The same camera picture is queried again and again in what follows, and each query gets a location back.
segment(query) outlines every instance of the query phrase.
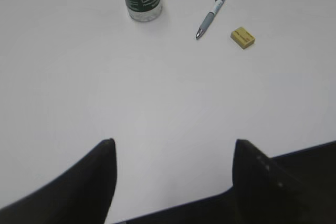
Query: pen grip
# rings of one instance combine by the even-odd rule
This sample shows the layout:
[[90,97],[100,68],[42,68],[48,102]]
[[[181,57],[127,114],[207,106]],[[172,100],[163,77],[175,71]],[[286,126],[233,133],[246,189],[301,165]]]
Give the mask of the pen grip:
[[200,26],[200,29],[206,31],[207,28],[209,27],[209,25],[211,24],[211,22],[214,20],[215,18],[215,14],[213,13],[208,13],[208,15],[206,15],[203,23]]

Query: ballpoint pen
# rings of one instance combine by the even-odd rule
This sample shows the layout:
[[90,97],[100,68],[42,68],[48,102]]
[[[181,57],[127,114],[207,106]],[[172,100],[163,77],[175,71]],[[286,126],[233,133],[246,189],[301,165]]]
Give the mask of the ballpoint pen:
[[203,34],[206,32],[208,27],[210,26],[211,22],[214,20],[215,16],[219,12],[220,8],[224,4],[225,0],[216,0],[216,4],[214,8],[208,13],[208,15],[205,17],[203,23],[198,29],[198,32],[196,34],[196,39],[199,39],[203,36]]

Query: yellow eraser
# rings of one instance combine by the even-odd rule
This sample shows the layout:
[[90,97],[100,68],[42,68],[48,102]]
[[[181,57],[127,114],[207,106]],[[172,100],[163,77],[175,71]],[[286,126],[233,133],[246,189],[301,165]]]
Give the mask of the yellow eraser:
[[231,38],[243,49],[249,47],[256,40],[244,27],[239,27],[231,33]]

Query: white table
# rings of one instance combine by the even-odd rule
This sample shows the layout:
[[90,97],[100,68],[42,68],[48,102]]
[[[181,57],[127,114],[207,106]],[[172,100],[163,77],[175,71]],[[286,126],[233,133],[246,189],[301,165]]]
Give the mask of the white table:
[[[118,148],[107,222],[228,189],[237,138],[269,156],[336,139],[336,0],[0,0],[0,207],[100,140]],[[230,38],[244,26],[256,43]]]

